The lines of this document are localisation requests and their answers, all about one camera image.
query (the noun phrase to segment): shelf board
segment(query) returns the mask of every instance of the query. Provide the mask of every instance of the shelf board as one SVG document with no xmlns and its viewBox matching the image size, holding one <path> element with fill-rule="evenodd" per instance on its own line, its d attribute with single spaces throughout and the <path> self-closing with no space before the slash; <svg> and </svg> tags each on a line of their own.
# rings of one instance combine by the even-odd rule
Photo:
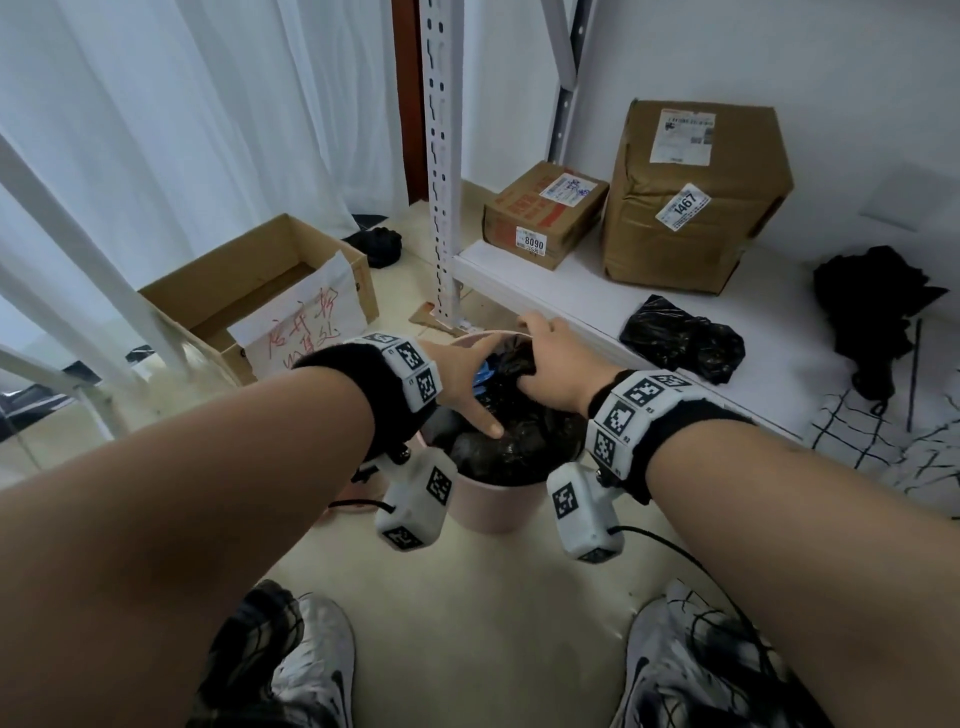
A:
<svg viewBox="0 0 960 728">
<path fill-rule="evenodd" d="M 454 276 L 513 311 L 563 316 L 607 358 L 634 368 L 652 365 L 617 336 L 651 294 L 727 324 L 743 337 L 747 356 L 728 384 L 705 385 L 794 439 L 803 436 L 824 394 L 849 386 L 852 370 L 832 350 L 807 269 L 753 248 L 720 296 L 626 285 L 603 276 L 598 234 L 594 230 L 552 272 L 477 241 L 455 259 Z"/>
</svg>

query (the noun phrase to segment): cardboard box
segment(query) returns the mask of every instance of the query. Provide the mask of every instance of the cardboard box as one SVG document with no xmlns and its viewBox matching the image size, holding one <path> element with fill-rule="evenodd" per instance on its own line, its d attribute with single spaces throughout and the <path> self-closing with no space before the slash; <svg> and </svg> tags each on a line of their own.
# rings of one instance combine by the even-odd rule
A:
<svg viewBox="0 0 960 728">
<path fill-rule="evenodd" d="M 552 271 L 600 221 L 609 189 L 602 180 L 537 162 L 484 205 L 483 239 Z"/>
<path fill-rule="evenodd" d="M 278 215 L 140 289 L 157 309 L 223 356 L 244 384 L 256 381 L 227 327 L 306 278 L 340 251 L 353 270 L 367 323 L 379 316 L 367 257 L 290 215 Z"/>
<path fill-rule="evenodd" d="M 792 190 L 773 109 L 633 101 L 604 217 L 604 269 L 614 280 L 720 293 Z"/>
</svg>

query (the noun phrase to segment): tiled floor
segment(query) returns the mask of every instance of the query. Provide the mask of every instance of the tiled floor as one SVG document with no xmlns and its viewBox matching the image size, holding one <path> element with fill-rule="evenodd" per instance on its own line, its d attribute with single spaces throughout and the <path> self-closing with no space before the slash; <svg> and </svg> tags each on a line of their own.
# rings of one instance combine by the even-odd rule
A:
<svg viewBox="0 0 960 728">
<path fill-rule="evenodd" d="M 476 239 L 482 202 L 468 194 L 464 235 Z M 440 341 L 448 337 L 407 321 L 434 295 L 432 266 L 416 255 L 433 253 L 426 212 L 417 204 L 385 223 L 403 234 L 405 251 L 398 264 L 373 271 L 381 311 L 373 327 Z M 476 292 L 467 292 L 463 309 L 483 328 L 511 328 L 516 319 Z M 226 389 L 210 372 L 189 391 L 170 386 L 162 371 L 154 374 L 156 409 L 164 414 Z M 41 467 L 50 467 L 94 447 L 99 436 L 83 410 L 67 408 L 24 439 Z M 15 441 L 0 445 L 0 481 L 32 467 Z M 622 497 L 616 507 L 624 523 L 679 541 L 656 506 Z M 357 642 L 354 714 L 361 728 L 606 726 L 623 689 L 624 637 L 636 609 L 677 575 L 723 603 L 682 557 L 638 535 L 627 534 L 626 551 L 608 564 L 567 559 L 545 504 L 507 536 L 482 536 L 447 519 L 434 546 L 411 554 L 384 546 L 372 521 L 371 514 L 338 514 L 311 529 L 270 572 L 295 594 L 329 595 L 347 611 Z"/>
</svg>

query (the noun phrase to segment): white sneaker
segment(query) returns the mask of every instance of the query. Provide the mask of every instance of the white sneaker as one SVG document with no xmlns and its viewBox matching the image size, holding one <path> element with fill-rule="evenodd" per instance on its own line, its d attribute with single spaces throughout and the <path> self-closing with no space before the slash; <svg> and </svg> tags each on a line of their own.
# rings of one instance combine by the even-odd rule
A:
<svg viewBox="0 0 960 728">
<path fill-rule="evenodd" d="M 303 639 L 274 672 L 274 693 L 284 703 L 319 703 L 341 728 L 353 728 L 356 651 L 349 619 L 331 599 L 305 595 L 299 604 Z"/>
</svg>

